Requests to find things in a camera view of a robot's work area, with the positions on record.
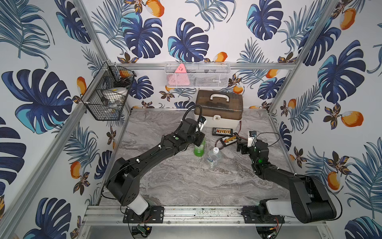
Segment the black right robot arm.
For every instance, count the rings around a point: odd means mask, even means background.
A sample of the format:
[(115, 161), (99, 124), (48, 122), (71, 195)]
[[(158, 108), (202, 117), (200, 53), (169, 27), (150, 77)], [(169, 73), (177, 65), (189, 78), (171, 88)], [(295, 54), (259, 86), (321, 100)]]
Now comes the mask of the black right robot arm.
[(260, 217), (287, 216), (303, 224), (337, 218), (336, 208), (325, 185), (317, 178), (295, 174), (271, 164), (267, 143), (261, 140), (255, 141), (252, 146), (239, 143), (237, 151), (249, 156), (257, 177), (289, 191), (289, 200), (262, 200), (259, 206)]

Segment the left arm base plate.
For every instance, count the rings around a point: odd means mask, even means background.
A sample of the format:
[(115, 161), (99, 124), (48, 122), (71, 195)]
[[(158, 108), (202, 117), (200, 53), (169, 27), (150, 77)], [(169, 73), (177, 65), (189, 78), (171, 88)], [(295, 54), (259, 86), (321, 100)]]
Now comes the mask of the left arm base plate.
[(141, 215), (138, 215), (130, 208), (127, 208), (124, 213), (123, 223), (162, 224), (164, 211), (165, 208), (162, 206), (149, 206)]

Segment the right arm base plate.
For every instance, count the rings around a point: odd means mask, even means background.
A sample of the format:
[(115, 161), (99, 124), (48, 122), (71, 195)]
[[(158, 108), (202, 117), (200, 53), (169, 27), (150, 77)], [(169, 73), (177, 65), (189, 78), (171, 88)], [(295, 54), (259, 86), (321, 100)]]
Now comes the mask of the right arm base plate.
[(269, 214), (268, 210), (261, 205), (243, 207), (241, 216), (245, 224), (281, 224), (285, 222), (282, 216)]

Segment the green plastic bottle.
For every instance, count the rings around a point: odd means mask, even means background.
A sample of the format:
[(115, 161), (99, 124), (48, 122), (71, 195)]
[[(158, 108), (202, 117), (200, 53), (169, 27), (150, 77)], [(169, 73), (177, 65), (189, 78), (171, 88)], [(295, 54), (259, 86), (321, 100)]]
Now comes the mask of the green plastic bottle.
[(196, 157), (202, 157), (205, 153), (206, 139), (202, 141), (200, 146), (194, 146), (194, 155)]

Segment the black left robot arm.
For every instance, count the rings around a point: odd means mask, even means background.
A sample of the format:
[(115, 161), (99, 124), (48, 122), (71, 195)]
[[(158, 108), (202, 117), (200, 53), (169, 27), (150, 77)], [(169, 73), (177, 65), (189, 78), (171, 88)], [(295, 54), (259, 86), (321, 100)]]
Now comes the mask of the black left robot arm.
[(161, 141), (147, 152), (129, 160), (122, 157), (116, 160), (105, 183), (107, 190), (121, 206), (128, 207), (136, 215), (144, 214), (149, 203), (139, 193), (140, 179), (157, 164), (190, 145), (200, 146), (205, 137), (202, 129), (206, 122), (205, 117), (184, 119), (174, 132), (162, 136)]

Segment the clear plastic water bottle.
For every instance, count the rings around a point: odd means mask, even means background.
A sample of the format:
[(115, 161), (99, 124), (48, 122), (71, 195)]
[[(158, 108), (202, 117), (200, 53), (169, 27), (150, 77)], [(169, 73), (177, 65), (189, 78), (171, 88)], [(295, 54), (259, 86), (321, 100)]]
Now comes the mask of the clear plastic water bottle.
[(210, 167), (215, 167), (218, 163), (218, 161), (221, 159), (221, 152), (214, 152), (213, 149), (208, 152), (207, 155), (207, 162), (209, 163)]

